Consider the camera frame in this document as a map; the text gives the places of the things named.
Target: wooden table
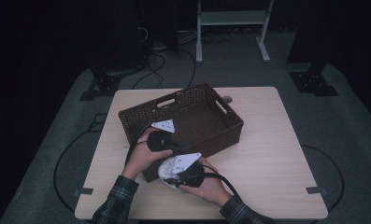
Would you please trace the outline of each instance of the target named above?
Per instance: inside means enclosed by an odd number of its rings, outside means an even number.
[[[272,218],[322,219],[327,208],[316,187],[278,92],[273,87],[215,88],[231,96],[230,106],[244,120],[240,142],[208,160],[235,187],[253,210]],[[125,108],[139,105],[177,89],[117,91],[107,115],[75,216],[90,219],[106,200],[121,173],[129,148],[118,117]],[[223,219],[219,207],[169,188],[161,180],[146,183],[142,174],[129,218]]]

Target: white label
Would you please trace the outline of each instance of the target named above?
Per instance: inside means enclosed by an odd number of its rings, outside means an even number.
[[[152,123],[152,127],[164,130],[170,133],[174,133],[176,130],[174,129],[174,123],[172,119],[164,120],[161,122],[154,122]]]
[[[186,171],[201,156],[202,154],[200,152],[176,156],[176,160],[174,161],[173,173],[179,174]]]

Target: floor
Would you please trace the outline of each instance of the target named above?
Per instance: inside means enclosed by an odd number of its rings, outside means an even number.
[[[233,34],[220,44],[205,44],[204,61],[195,67],[191,57],[195,57],[194,42],[180,46],[190,54],[158,52],[156,54],[163,58],[150,57],[150,67],[155,70],[164,61],[157,75],[151,74],[137,83],[150,73],[151,70],[145,68],[123,78],[119,89],[185,88],[190,81],[192,85],[207,82],[212,87],[275,87],[330,211],[329,216],[318,223],[371,223],[371,115],[368,110],[346,77],[330,64],[325,66],[322,75],[339,96],[317,97],[297,91],[289,73],[306,71],[309,64],[285,63],[294,32],[268,33],[265,44],[270,63],[263,62],[256,36],[255,32]],[[71,210],[76,207],[100,134],[98,130],[85,131],[96,114],[108,112],[112,100],[108,96],[80,101],[92,80],[89,69],[79,74],[1,223],[85,223],[75,218]],[[57,196],[55,186],[67,206]],[[277,222],[314,223],[313,220]]]

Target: dark background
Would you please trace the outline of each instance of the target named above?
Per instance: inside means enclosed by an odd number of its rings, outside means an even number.
[[[138,45],[137,25],[172,45],[174,28],[195,28],[196,1],[148,1],[148,8],[140,1],[121,1],[114,15],[126,15],[116,20],[128,27],[112,32],[107,27],[112,12],[101,9],[112,2],[0,0],[0,217],[82,71],[101,61],[142,65],[148,52]],[[266,4],[203,1],[206,10],[263,9]],[[170,29],[158,29],[159,24]],[[345,74],[371,112],[371,0],[277,0],[269,30],[295,28],[288,63],[323,58]],[[112,41],[114,35],[122,40]],[[107,50],[112,46],[117,51]],[[124,46],[134,54],[122,56],[129,52]]]

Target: hand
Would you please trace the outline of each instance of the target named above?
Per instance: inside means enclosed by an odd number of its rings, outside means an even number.
[[[198,161],[205,166],[205,173],[218,172],[217,168],[213,167],[205,158],[201,157]],[[179,188],[187,193],[205,200],[206,202],[214,203],[218,207],[223,207],[223,205],[226,204],[232,197],[232,195],[223,187],[222,181],[214,177],[205,177],[205,180],[199,188],[184,185],[180,185]]]
[[[139,173],[146,170],[154,161],[170,156],[173,151],[168,149],[159,152],[152,152],[147,146],[148,136],[157,129],[148,128],[138,139],[137,145],[124,166],[122,176],[135,180]]]

